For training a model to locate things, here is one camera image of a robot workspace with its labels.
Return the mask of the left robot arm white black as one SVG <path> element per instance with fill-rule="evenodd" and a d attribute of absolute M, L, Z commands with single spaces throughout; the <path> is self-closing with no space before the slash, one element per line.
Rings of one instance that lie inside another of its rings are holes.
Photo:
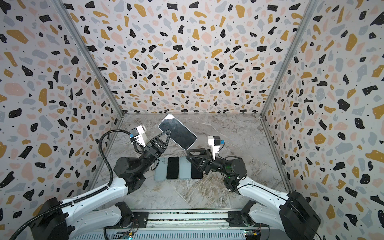
<path fill-rule="evenodd" d="M 97 208 L 138 190 L 146 180 L 144 174 L 167 149 L 170 136 L 171 131 L 167 130 L 152 138 L 138 158 L 121 157 L 114 168 L 106 163 L 111 174 L 107 184 L 63 201 L 46 201 L 37 218 L 27 224 L 33 238 L 69 240 L 100 228 L 133 225 L 134 214 L 125 202 L 100 211 Z"/>

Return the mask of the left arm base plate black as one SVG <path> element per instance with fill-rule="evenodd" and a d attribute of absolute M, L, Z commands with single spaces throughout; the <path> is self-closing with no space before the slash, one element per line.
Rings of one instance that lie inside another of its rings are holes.
<path fill-rule="evenodd" d="M 122 219 L 114 226 L 107 226 L 107 229 L 145 229 L 149 219 L 149 212 L 133 212 L 130 217 Z"/>

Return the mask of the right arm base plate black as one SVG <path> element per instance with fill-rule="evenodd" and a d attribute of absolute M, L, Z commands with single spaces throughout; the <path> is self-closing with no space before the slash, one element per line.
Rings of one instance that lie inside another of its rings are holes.
<path fill-rule="evenodd" d="M 231 228 L 253 227 L 255 224 L 248 213 L 243 213 L 241 211 L 229 211 L 226 221 Z"/>

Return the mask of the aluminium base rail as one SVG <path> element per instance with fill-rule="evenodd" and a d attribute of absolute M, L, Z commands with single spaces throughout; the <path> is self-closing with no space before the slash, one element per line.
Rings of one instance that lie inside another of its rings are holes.
<path fill-rule="evenodd" d="M 231 228 L 226 219 L 229 211 L 237 209 L 208 209 L 208 210 L 141 210 L 134 212 L 149 212 L 145 229 L 107 229 L 100 228 L 88 233 L 70 238 L 71 240 L 109 240 L 107 231 L 126 231 L 136 233 L 145 231 L 184 231 L 184 230 L 244 230 L 245 240 L 291 240 L 285 232 L 265 224 L 254 227 Z"/>

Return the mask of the right corner aluminium post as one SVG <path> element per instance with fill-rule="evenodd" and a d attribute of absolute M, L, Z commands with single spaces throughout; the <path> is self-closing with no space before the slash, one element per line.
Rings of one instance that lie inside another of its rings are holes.
<path fill-rule="evenodd" d="M 307 5 L 307 8 L 306 8 L 304 15 L 303 15 L 303 19 L 301 20 L 301 22 L 298 26 L 298 30 L 297 30 L 294 38 L 293 38 L 293 41 L 292 41 L 292 43 L 288 49 L 288 52 L 287 52 L 287 54 L 283 60 L 282 66 L 278 72 L 277 79 L 275 80 L 273 86 L 271 87 L 270 94 L 269 94 L 269 96 L 268 96 L 268 98 L 264 104 L 264 107 L 262 109 L 262 112 L 261 112 L 261 118 L 262 119 L 264 118 L 264 116 L 267 115 L 268 108 L 272 104 L 274 94 L 277 92 L 278 87 L 279 87 L 280 83 L 282 82 L 283 77 L 284 77 L 284 75 L 288 69 L 288 66 L 289 66 L 292 58 L 294 57 L 294 54 L 298 48 L 298 45 L 299 45 L 299 43 L 302 39 L 302 36 L 306 30 L 306 27 L 310 21 L 310 17 L 314 13 L 318 2 L 319 1 L 316 1 L 316 0 L 310 0 L 308 5 Z"/>

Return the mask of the corner aluminium post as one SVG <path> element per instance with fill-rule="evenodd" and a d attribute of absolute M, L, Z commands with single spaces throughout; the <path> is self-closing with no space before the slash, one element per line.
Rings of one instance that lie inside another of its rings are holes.
<path fill-rule="evenodd" d="M 88 63 L 90 69 L 92 72 L 96 75 L 99 83 L 103 87 L 103 90 L 109 100 L 111 101 L 111 105 L 114 108 L 115 112 L 119 115 L 120 118 L 124 117 L 123 111 L 120 109 L 119 104 L 117 100 L 115 99 L 111 89 L 109 88 L 107 82 L 104 79 L 103 74 L 101 73 L 100 69 L 98 68 L 96 62 L 92 58 L 90 51 L 88 50 L 87 45 L 84 43 L 84 41 L 81 38 L 81 34 L 78 31 L 76 25 L 74 24 L 74 21 L 71 19 L 70 14 L 68 13 L 63 1 L 52 1 L 53 6 L 61 19 L 63 20 L 64 24 L 66 25 L 68 31 L 71 33 L 73 40 L 78 45 L 80 52 L 84 56 L 86 62 Z"/>
<path fill-rule="evenodd" d="M 292 43 L 288 49 L 288 52 L 287 52 L 287 54 L 283 60 L 282 66 L 278 72 L 277 79 L 275 80 L 273 86 L 271 87 L 270 94 L 269 94 L 269 96 L 268 96 L 268 98 L 264 104 L 264 107 L 262 109 L 262 112 L 261 112 L 261 118 L 262 119 L 264 118 L 264 116 L 267 115 L 268 108 L 272 104 L 274 94 L 277 92 L 278 87 L 279 87 L 280 83 L 282 82 L 283 77 L 284 77 L 284 75 L 288 69 L 288 66 L 289 66 L 292 58 L 294 57 L 294 54 L 298 48 L 298 45 L 299 45 L 299 43 L 302 39 L 302 36 L 306 30 L 306 27 L 310 21 L 310 17 L 314 13 L 318 2 L 319 1 L 316 1 L 316 0 L 310 0 L 308 5 L 307 5 L 307 8 L 306 8 L 304 15 L 303 15 L 303 19 L 301 20 L 301 22 L 298 26 L 298 30 L 297 30 L 294 38 L 293 38 L 293 41 L 292 41 Z"/>

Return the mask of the left corner aluminium post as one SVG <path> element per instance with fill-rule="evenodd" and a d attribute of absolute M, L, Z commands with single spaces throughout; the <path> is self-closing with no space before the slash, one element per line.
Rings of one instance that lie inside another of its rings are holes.
<path fill-rule="evenodd" d="M 78 45 L 80 52 L 84 56 L 86 62 L 88 63 L 90 69 L 92 72 L 96 75 L 99 83 L 103 87 L 103 90 L 109 100 L 111 101 L 111 105 L 114 108 L 115 112 L 119 115 L 120 118 L 124 117 L 123 111 L 120 109 L 119 104 L 117 100 L 115 99 L 111 89 L 109 88 L 107 82 L 104 79 L 103 74 L 101 73 L 100 69 L 98 68 L 96 62 L 92 58 L 90 51 L 88 50 L 87 45 L 84 43 L 84 41 L 81 38 L 81 34 L 78 31 L 76 25 L 74 24 L 74 21 L 71 19 L 70 14 L 68 13 L 63 1 L 52 1 L 53 6 L 61 19 L 63 20 L 64 24 L 66 25 L 68 31 L 71 33 L 73 40 Z"/>

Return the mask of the black phone blue back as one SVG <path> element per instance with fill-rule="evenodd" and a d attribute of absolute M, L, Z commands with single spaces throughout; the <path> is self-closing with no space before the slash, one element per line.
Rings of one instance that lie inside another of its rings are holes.
<path fill-rule="evenodd" d="M 169 157 L 167 164 L 167 180 L 174 180 L 179 178 L 179 157 Z"/>

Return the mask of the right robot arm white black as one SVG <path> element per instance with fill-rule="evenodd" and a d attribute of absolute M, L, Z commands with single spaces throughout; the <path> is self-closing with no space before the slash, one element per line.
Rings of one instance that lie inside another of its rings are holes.
<path fill-rule="evenodd" d="M 317 232 L 321 219 L 307 200 L 296 191 L 280 192 L 252 180 L 242 158 L 221 158 L 202 148 L 187 151 L 186 159 L 206 175 L 216 172 L 224 176 L 223 182 L 229 192 L 250 198 L 240 216 L 229 218 L 229 222 L 248 227 L 265 224 L 285 232 L 291 240 L 321 238 Z"/>

